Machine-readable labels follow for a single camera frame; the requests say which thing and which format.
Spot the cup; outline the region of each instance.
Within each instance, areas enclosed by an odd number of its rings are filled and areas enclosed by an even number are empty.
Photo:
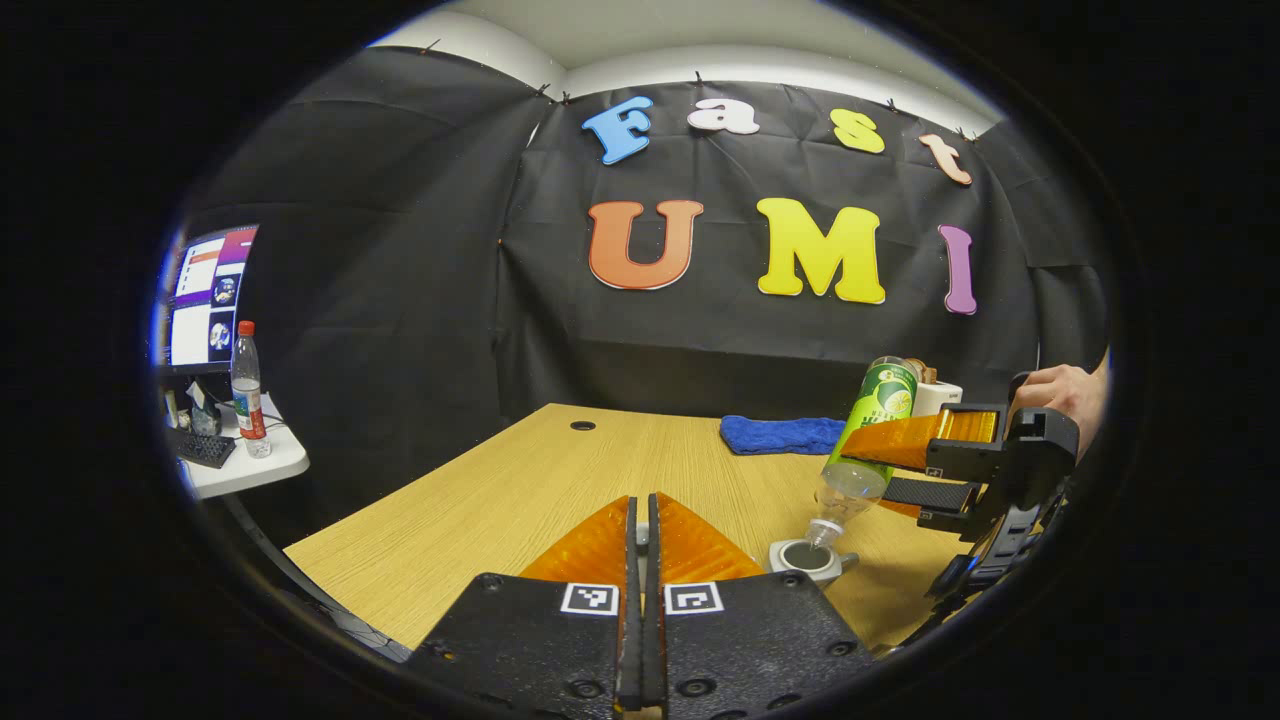
[[[836,553],[826,547],[813,547],[804,538],[778,541],[769,546],[769,571],[800,570],[820,589],[858,564],[858,553]]]

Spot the monitor screen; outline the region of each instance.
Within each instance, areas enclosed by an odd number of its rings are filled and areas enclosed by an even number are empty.
[[[257,225],[178,241],[161,278],[155,365],[174,373],[230,369],[236,305]]]

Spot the human hand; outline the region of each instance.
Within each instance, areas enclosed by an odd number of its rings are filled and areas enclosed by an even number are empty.
[[[1106,402],[1106,361],[1092,374],[1074,365],[1059,365],[1027,377],[1009,405],[1009,418],[1012,419],[1021,407],[1050,407],[1075,420],[1080,428],[1080,445],[1075,451],[1075,461],[1079,462],[1102,424]]]

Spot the table surface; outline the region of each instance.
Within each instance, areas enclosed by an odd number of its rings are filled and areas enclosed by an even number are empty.
[[[575,430],[589,420],[595,429]],[[547,405],[472,450],[285,548],[351,612],[417,647],[479,573],[520,574],[620,496],[662,491],[765,566],[769,543],[803,537],[824,456],[732,455],[719,420]],[[827,598],[868,647],[897,643],[929,614],[924,592],[970,543],[884,507],[836,543],[860,562]]]
[[[230,407],[220,407],[219,410],[221,410],[223,416],[221,434],[224,437],[241,437],[239,425],[236,424],[236,411]],[[269,393],[262,393],[262,413],[283,418],[275,404],[271,402]],[[279,421],[270,418],[265,420],[268,425]],[[266,457],[250,457],[244,442],[236,441],[236,450],[227,456],[227,462],[223,462],[221,468],[206,468],[187,462],[191,492],[205,500],[292,478],[311,466],[307,451],[288,425],[268,427],[266,437],[271,441],[271,454]]]

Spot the purple letter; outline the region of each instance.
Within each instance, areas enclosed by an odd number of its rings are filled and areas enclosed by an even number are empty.
[[[947,243],[947,266],[951,272],[951,290],[947,292],[947,310],[960,315],[973,315],[978,311],[978,301],[973,299],[973,282],[969,273],[969,246],[973,238],[955,225],[938,225],[942,240]]]

